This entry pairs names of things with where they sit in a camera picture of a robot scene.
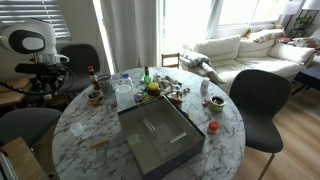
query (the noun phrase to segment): round marble table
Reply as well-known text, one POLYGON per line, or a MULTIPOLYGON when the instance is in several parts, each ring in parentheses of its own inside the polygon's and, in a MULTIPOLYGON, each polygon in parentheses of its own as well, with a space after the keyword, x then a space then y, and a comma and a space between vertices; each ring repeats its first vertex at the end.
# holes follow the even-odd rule
MULTIPOLYGON (((202 152, 163 179, 232 179, 243 157, 245 132, 241 115, 228 95, 213 83, 209 83, 208 93, 201 93, 202 78, 190 72, 160 67, 149 68, 149 71, 151 77, 160 73, 181 82, 182 88, 190 88, 190 92, 182 96, 181 109, 191 114, 191 119, 206 134, 202 152), (212 113, 202 105, 205 98, 214 95, 226 101, 222 113, 212 113), (215 135, 207 134, 209 120, 220 124, 215 135)), ((143 88, 140 85, 143 68, 117 73, 113 79, 120 79, 123 73, 129 74, 135 91, 143 88)), ((100 106, 92 107, 87 99, 91 91, 90 86, 69 104, 55 129, 52 151, 60 179, 141 179, 134 156, 122 134, 117 109, 112 108, 115 95, 104 98, 100 106), (83 124, 84 133, 81 136, 75 137, 69 130, 74 122, 83 124), (109 138, 108 144, 90 148, 94 140, 105 136, 109 138)))

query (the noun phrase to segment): orange object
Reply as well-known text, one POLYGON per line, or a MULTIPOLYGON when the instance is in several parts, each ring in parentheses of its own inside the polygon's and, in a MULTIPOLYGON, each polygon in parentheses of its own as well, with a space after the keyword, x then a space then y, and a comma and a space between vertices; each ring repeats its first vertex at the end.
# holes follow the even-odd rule
POLYGON ((215 134, 219 128, 219 124, 217 121, 210 121, 208 125, 208 133, 215 134))

